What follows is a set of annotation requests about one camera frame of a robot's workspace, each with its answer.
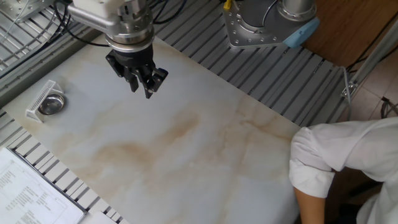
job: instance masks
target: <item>black cable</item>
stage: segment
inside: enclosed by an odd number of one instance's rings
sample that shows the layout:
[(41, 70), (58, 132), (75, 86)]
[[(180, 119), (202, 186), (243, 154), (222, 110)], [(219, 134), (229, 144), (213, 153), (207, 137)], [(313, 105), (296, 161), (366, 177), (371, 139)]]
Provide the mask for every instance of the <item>black cable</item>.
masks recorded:
[(164, 0), (157, 0), (154, 1), (153, 3), (149, 4), (149, 9), (153, 10), (158, 4), (162, 3)]
[(163, 6), (162, 6), (162, 8), (160, 9), (160, 11), (157, 13), (157, 15), (155, 16), (155, 19), (154, 19), (154, 21), (156, 21), (158, 18), (159, 18), (159, 16), (161, 15), (161, 13), (163, 12), (163, 10), (164, 10), (164, 8), (166, 7), (166, 4), (169, 2), (169, 0), (165, 0), (164, 1), (164, 4), (163, 4)]
[(181, 13), (181, 11), (184, 8), (186, 3), (187, 3), (187, 0), (183, 0), (179, 9), (174, 13), (174, 15), (170, 16), (169, 18), (167, 18), (163, 21), (156, 21), (154, 19), (154, 24), (165, 24), (165, 23), (170, 22), (171, 20), (175, 19)]
[(87, 41), (87, 40), (83, 40), (83, 39), (77, 37), (75, 34), (73, 34), (73, 33), (69, 30), (69, 28), (66, 26), (66, 24), (65, 24), (65, 23), (62, 21), (62, 19), (61, 19), (61, 15), (60, 15), (60, 13), (58, 12), (58, 8), (57, 8), (57, 3), (58, 3), (58, 2), (60, 2), (60, 1), (59, 1), (59, 0), (55, 0), (55, 1), (54, 1), (54, 5), (53, 5), (54, 11), (55, 11), (55, 15), (57, 16), (58, 20), (62, 23), (62, 25), (64, 26), (65, 30), (69, 33), (69, 35), (71, 35), (71, 36), (72, 36), (73, 38), (75, 38), (76, 40), (79, 40), (79, 41), (81, 41), (81, 42), (83, 42), (83, 43), (85, 43), (85, 44), (89, 44), (89, 45), (93, 45), (93, 46), (97, 46), (97, 47), (109, 47), (109, 45), (107, 45), (107, 44), (96, 44), (96, 43), (92, 43), (92, 42)]
[[(374, 45), (374, 43), (376, 43), (376, 41), (378, 40), (378, 38), (381, 36), (381, 34), (390, 26), (390, 24), (392, 22), (394, 22), (394, 20), (397, 18), (398, 16), (398, 12), (395, 13), (395, 15), (387, 22), (387, 24), (385, 24), (385, 26), (380, 30), (380, 32), (377, 34), (377, 36), (372, 40), (372, 42), (366, 47), (366, 49), (362, 52), (362, 54), (358, 57), (358, 59), (352, 63), (351, 65), (348, 65), (347, 67), (347, 71), (351, 70), (357, 63), (363, 62), (365, 61), (368, 57), (362, 58), (366, 52)], [(392, 53), (394, 53), (394, 51), (397, 50), (397, 47), (395, 47), (394, 49), (392, 49), (388, 54), (386, 54), (382, 59), (380, 59), (379, 62), (381, 62), (382, 60), (384, 60), (385, 58), (387, 58), (388, 56), (390, 56)]]
[(381, 99), (384, 103), (381, 105), (381, 118), (387, 118), (391, 111), (394, 111), (398, 115), (398, 104), (394, 105), (391, 101), (385, 97)]

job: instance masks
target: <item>metal grating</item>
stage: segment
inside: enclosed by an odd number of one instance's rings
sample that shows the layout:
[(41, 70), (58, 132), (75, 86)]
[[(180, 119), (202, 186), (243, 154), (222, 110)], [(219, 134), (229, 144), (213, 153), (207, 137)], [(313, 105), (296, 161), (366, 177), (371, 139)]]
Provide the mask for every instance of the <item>metal grating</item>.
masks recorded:
[(8, 147), (18, 152), (88, 213), (94, 215), (101, 211), (116, 223), (128, 224), (120, 214), (3, 110), (0, 110), (0, 147)]
[[(160, 20), (179, 5), (170, 1)], [(340, 98), (343, 72), (313, 52), (284, 45), (232, 49), (219, 1), (188, 0), (181, 15), (155, 30), (158, 38), (297, 125), (335, 122), (346, 106)]]
[(22, 23), (15, 23), (10, 32), (4, 35), (13, 20), (0, 11), (0, 78), (11, 70), (17, 62), (23, 61), (46, 43), (57, 30), (59, 21), (51, 7)]

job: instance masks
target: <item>wire rack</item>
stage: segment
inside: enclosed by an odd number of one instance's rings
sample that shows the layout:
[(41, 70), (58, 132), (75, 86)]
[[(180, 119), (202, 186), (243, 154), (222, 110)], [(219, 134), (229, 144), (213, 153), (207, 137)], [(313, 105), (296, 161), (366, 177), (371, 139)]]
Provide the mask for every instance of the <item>wire rack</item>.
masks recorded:
[[(0, 39), (3, 39), (13, 20), (0, 11)], [(15, 23), (0, 42), (0, 78), (29, 55), (40, 49), (55, 33), (59, 21), (52, 7), (47, 7), (22, 23)]]

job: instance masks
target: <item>metal bracket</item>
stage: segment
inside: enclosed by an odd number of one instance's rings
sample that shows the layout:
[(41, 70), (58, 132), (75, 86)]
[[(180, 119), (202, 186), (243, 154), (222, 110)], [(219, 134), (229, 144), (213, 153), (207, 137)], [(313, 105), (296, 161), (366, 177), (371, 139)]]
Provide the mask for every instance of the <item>metal bracket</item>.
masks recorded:
[(250, 29), (249, 25), (245, 25), (245, 22), (241, 19), (240, 7), (240, 3), (236, 4), (233, 1), (229, 10), (223, 9), (225, 26), (232, 48), (274, 47), (282, 44), (283, 40), (277, 39), (265, 28)]
[[(352, 97), (352, 95), (355, 93), (355, 91), (356, 91), (357, 88), (358, 88), (358, 84), (355, 84), (355, 83), (353, 83), (353, 82), (349, 82), (349, 83), (348, 83), (348, 89), (349, 89), (349, 92), (351, 93), (351, 97)], [(342, 96), (342, 97), (344, 97), (344, 98), (347, 98), (347, 97), (348, 97), (348, 95), (347, 95), (347, 88), (344, 88), (344, 90), (341, 92), (340, 96)]]

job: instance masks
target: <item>white sleeve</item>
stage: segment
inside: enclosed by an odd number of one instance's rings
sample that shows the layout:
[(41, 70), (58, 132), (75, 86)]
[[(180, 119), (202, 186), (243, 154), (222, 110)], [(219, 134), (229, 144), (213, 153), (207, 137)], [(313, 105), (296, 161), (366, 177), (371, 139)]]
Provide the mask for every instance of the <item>white sleeve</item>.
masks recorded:
[[(373, 134), (375, 137), (372, 138), (372, 133), (378, 133), (375, 130), (387, 127), (395, 128), (397, 124), (398, 118), (388, 118), (379, 121), (319, 124), (302, 128), (293, 137), (291, 144), (289, 178), (292, 185), (308, 195), (325, 198), (334, 176), (332, 168), (340, 171), (349, 165), (355, 169), (374, 170), (374, 163), (380, 163), (380, 158), (369, 158), (371, 154), (364, 153), (367, 152), (366, 147), (361, 143), (366, 142), (369, 145), (369, 141), (375, 141), (374, 138), (382, 141), (377, 134)], [(372, 152), (379, 151), (375, 150), (376, 146), (371, 147)], [(367, 162), (369, 165), (364, 166), (363, 163), (367, 160), (374, 162)]]
[(299, 191), (326, 198), (335, 173), (320, 157), (308, 128), (302, 128), (292, 140), (289, 178)]

